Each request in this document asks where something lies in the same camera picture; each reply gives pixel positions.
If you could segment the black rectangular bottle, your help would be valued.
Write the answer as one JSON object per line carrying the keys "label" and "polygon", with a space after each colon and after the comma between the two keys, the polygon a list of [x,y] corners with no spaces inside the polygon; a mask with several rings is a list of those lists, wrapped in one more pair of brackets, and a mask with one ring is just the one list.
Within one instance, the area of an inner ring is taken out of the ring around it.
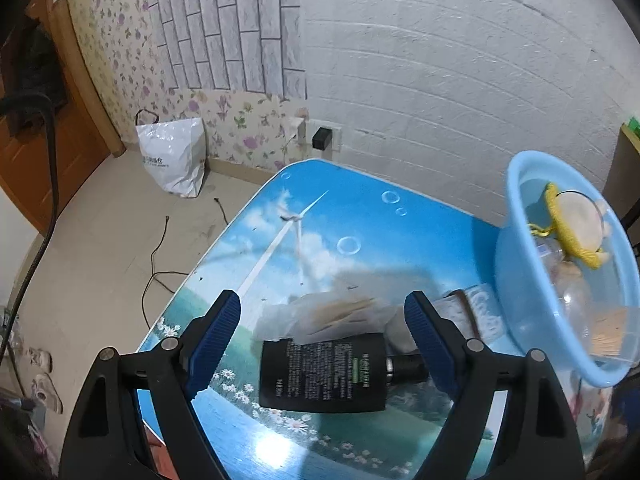
{"label": "black rectangular bottle", "polygon": [[296,344],[262,344],[258,402],[263,408],[320,414],[383,411],[391,386],[426,382],[417,354],[391,354],[380,333]]}

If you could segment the clear bag of cotton swabs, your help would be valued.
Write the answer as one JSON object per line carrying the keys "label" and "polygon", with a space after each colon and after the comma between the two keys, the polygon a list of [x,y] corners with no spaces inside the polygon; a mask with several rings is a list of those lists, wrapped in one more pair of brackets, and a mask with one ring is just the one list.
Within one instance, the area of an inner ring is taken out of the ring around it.
{"label": "clear bag of cotton swabs", "polygon": [[315,292],[287,304],[264,307],[253,336],[263,341],[292,339],[296,344],[313,344],[383,333],[398,310],[398,302],[356,290]]}

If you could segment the white yarn bundle brown band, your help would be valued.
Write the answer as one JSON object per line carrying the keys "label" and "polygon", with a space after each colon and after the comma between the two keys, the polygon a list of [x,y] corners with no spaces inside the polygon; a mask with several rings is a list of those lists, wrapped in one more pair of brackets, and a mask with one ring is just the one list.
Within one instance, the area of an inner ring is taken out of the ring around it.
{"label": "white yarn bundle brown band", "polygon": [[[477,338],[491,344],[506,334],[498,300],[488,284],[453,290],[432,305],[442,318],[456,324],[465,339]],[[405,321],[404,308],[386,325],[385,337],[397,353],[418,352]]]}

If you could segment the clear packet pinkish contents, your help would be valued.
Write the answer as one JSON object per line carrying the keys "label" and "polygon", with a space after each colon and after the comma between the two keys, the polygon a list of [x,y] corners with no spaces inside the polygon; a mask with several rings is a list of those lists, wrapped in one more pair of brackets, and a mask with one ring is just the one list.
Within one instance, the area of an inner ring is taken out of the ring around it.
{"label": "clear packet pinkish contents", "polygon": [[555,238],[535,236],[534,242],[564,315],[572,322],[587,321],[591,311],[591,292],[580,267],[564,257]]}

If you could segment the clear plastic box in basin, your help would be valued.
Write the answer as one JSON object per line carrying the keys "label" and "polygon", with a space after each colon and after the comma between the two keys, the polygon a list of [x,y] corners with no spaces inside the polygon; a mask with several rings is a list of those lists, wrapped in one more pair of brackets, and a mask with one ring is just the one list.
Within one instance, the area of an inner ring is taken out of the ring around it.
{"label": "clear plastic box in basin", "polygon": [[558,281],[555,290],[582,348],[594,358],[620,360],[631,308],[597,304],[582,278]]}

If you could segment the light blue plastic basin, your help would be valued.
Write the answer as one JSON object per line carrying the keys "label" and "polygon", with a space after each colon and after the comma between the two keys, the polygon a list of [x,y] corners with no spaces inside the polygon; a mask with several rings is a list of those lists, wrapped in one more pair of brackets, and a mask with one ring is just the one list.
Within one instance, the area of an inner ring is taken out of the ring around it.
{"label": "light blue plastic basin", "polygon": [[566,162],[537,151],[510,161],[495,272],[522,351],[539,348],[600,388],[638,362],[636,258],[608,203]]}

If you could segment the wooden side shelf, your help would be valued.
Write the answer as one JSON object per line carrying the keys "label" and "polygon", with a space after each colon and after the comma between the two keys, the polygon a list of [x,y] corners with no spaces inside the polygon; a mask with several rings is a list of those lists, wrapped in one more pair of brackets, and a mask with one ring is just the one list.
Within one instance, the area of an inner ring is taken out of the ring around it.
{"label": "wooden side shelf", "polygon": [[623,124],[602,194],[620,220],[636,258],[639,258],[639,171],[639,138]]}

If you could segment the white plastic shopping bag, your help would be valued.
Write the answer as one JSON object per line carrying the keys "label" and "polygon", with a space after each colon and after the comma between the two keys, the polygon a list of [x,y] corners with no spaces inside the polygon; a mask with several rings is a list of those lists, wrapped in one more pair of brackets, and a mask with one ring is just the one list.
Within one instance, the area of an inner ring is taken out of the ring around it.
{"label": "white plastic shopping bag", "polygon": [[195,198],[206,174],[207,144],[201,118],[160,122],[142,108],[134,116],[145,170],[165,192]]}

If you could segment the green box on shelf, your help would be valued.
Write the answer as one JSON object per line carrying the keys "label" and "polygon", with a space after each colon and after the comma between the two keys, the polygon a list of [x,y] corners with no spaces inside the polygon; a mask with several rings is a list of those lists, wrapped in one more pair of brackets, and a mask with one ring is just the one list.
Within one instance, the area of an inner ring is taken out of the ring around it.
{"label": "green box on shelf", "polygon": [[640,138],[640,122],[637,118],[631,117],[628,122],[628,128]]}

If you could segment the white charger plug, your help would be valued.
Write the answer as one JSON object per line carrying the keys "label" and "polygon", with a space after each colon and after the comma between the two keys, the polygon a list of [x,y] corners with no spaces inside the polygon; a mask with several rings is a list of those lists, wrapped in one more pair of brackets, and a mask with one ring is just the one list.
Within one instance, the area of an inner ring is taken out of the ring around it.
{"label": "white charger plug", "polygon": [[305,117],[290,118],[292,140],[297,144],[306,144],[306,125],[307,122]]}

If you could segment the black wall charger plug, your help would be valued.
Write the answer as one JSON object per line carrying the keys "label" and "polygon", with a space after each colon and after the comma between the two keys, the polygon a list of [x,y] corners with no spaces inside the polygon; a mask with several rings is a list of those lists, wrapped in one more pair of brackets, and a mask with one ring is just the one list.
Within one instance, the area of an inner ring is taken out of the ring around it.
{"label": "black wall charger plug", "polygon": [[311,146],[317,151],[326,151],[332,143],[333,130],[331,128],[320,127],[311,139]]}

